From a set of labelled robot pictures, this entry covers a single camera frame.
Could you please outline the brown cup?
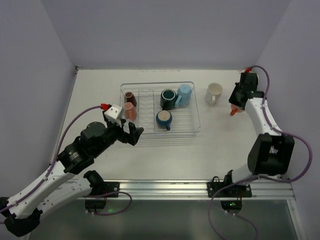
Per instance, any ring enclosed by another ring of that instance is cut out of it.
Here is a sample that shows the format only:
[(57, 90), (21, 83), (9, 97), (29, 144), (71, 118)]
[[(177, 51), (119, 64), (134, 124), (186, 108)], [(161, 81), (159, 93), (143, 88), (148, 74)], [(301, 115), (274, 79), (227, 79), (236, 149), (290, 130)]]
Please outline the brown cup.
[(127, 91), (124, 93), (124, 102), (131, 103), (135, 108), (137, 107), (136, 97), (131, 91)]

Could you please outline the orange mug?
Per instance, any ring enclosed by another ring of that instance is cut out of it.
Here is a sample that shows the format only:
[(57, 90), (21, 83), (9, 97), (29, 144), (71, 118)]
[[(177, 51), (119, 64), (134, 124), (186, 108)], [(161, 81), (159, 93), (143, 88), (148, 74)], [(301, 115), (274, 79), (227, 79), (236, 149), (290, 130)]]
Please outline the orange mug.
[(242, 113), (244, 112), (244, 109), (235, 105), (235, 104), (231, 104), (230, 105), (230, 108), (231, 108), (231, 112), (230, 112), (230, 116), (234, 116), (236, 113)]

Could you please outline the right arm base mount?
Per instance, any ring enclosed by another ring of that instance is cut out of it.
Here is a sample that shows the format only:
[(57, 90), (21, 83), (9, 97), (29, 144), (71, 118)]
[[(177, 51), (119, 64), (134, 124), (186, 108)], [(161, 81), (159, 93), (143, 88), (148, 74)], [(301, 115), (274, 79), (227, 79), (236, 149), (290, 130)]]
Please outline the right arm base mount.
[[(229, 175), (225, 175), (223, 180), (218, 176), (214, 176), (212, 181), (206, 183), (207, 194), (211, 198), (217, 191), (232, 184), (232, 179)], [(235, 185), (221, 190), (218, 198), (251, 198), (253, 196), (251, 186), (248, 185)]]

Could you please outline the pink cup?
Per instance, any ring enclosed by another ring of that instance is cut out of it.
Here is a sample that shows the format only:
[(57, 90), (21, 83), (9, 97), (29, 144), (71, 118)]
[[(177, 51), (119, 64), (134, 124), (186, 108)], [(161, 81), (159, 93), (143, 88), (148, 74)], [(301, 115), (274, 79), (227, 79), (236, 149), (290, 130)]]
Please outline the pink cup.
[(131, 102), (124, 104), (124, 117), (131, 122), (134, 122), (137, 118), (137, 110)]

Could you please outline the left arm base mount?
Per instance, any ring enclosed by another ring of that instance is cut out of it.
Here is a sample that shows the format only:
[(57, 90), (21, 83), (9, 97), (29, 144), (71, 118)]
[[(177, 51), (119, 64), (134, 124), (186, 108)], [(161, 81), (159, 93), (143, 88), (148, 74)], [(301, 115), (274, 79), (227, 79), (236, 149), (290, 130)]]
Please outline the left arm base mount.
[(120, 183), (118, 181), (102, 181), (99, 183), (94, 183), (91, 187), (91, 192), (88, 197), (100, 196), (104, 194), (112, 193), (108, 198), (117, 198), (119, 194), (117, 191), (120, 190)]

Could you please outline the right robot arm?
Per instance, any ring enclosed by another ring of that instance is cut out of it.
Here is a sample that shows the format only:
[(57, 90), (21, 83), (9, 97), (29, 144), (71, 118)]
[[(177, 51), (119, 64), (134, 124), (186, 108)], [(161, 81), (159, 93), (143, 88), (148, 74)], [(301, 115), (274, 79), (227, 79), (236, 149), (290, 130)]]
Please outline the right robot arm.
[(247, 181), (241, 185), (247, 185), (252, 182), (252, 177), (274, 177), (288, 171), (295, 140), (275, 130), (277, 124), (264, 96), (263, 91), (258, 91), (258, 75), (249, 69), (242, 72), (229, 98), (230, 115), (246, 112), (257, 138), (248, 154), (247, 163), (225, 175), (223, 183), (226, 185), (243, 179)]

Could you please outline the dark green mug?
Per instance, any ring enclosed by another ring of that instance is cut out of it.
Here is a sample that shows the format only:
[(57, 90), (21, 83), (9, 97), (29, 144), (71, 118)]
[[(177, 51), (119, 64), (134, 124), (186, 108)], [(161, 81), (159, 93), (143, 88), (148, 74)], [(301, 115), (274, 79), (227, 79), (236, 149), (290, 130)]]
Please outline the dark green mug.
[(160, 94), (160, 106), (162, 110), (170, 111), (175, 109), (177, 94), (172, 89), (164, 89)]

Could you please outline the light blue mug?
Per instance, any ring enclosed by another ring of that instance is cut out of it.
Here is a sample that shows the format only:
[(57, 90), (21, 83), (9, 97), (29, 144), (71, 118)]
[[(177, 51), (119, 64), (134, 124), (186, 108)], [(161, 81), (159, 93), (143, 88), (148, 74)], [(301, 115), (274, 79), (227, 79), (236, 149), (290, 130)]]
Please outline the light blue mug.
[(177, 99), (174, 106), (186, 107), (190, 104), (192, 88), (188, 84), (182, 84), (177, 90)]

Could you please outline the dark blue mug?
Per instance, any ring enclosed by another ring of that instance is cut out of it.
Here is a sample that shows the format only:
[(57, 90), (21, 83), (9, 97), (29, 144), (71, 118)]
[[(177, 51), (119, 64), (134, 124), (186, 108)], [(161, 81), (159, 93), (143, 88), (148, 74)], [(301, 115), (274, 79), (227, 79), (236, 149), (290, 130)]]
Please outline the dark blue mug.
[(173, 121), (172, 114), (167, 110), (161, 110), (155, 117), (158, 126), (165, 128), (167, 131), (171, 130), (171, 123)]

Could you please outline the white mug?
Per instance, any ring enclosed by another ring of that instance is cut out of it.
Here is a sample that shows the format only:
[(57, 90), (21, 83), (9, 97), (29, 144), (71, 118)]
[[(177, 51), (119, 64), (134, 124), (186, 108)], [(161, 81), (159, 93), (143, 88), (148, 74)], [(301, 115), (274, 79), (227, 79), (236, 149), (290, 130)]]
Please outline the white mug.
[(207, 104), (215, 105), (223, 93), (223, 87), (219, 83), (210, 83), (205, 94)]

